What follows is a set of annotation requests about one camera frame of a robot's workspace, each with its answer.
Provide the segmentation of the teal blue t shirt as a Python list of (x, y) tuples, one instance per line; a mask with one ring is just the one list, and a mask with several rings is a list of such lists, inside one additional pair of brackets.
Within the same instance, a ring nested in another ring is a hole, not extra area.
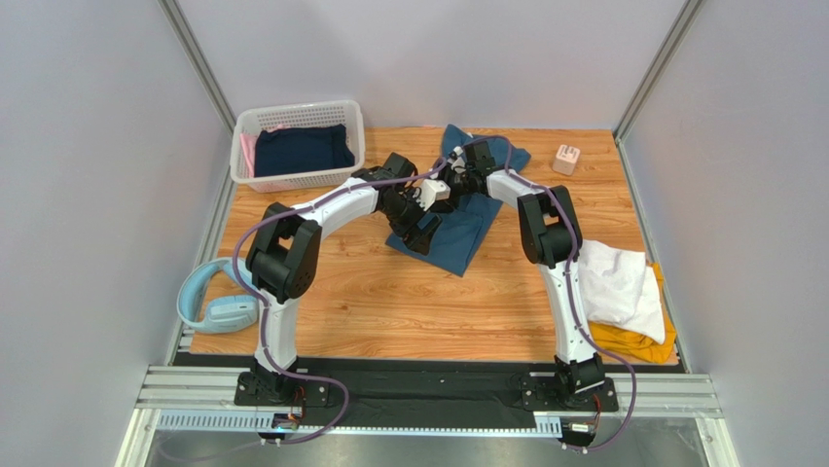
[[(448, 153), (455, 147), (463, 146), (479, 137), (483, 135), (468, 133), (458, 126), (448, 125), (442, 137), (442, 152)], [(489, 140), (487, 144), (496, 164), (502, 167), (507, 159), (507, 143), (495, 139)], [(530, 162), (531, 154), (512, 143), (510, 148), (510, 167), (521, 172)], [(484, 195), (462, 197), (452, 212), (437, 215), (442, 223), (430, 242), (427, 255), (409, 250), (394, 234), (386, 239), (385, 245), (398, 253), (462, 277), (481, 247), (502, 205), (501, 201)]]

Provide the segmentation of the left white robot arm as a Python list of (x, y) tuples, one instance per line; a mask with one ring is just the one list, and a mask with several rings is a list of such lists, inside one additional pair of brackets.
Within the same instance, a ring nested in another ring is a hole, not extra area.
[(260, 307), (259, 342), (251, 369), (240, 375), (234, 402), (238, 406), (286, 406), (304, 399), (315, 384), (327, 390), (329, 377), (300, 374), (296, 327), (300, 299), (312, 284), (319, 251), (328, 235), (375, 212), (383, 214), (394, 235), (411, 251), (426, 254), (441, 222), (428, 210), (449, 195), (439, 180), (444, 158), (423, 174), (405, 157), (393, 153), (385, 164), (361, 168), (339, 187), (292, 207), (278, 202), (241, 241), (250, 244), (234, 277), (250, 274), (244, 289)]

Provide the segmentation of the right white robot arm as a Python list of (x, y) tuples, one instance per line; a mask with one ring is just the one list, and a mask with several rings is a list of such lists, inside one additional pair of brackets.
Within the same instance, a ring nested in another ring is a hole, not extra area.
[(498, 164), (489, 140), (450, 150), (438, 179), (450, 187), (451, 198), (481, 194), (517, 210), (523, 253), (541, 274), (555, 320), (556, 369), (543, 387), (565, 410), (599, 411), (606, 375), (578, 289), (582, 237), (569, 192), (529, 181), (510, 159)]

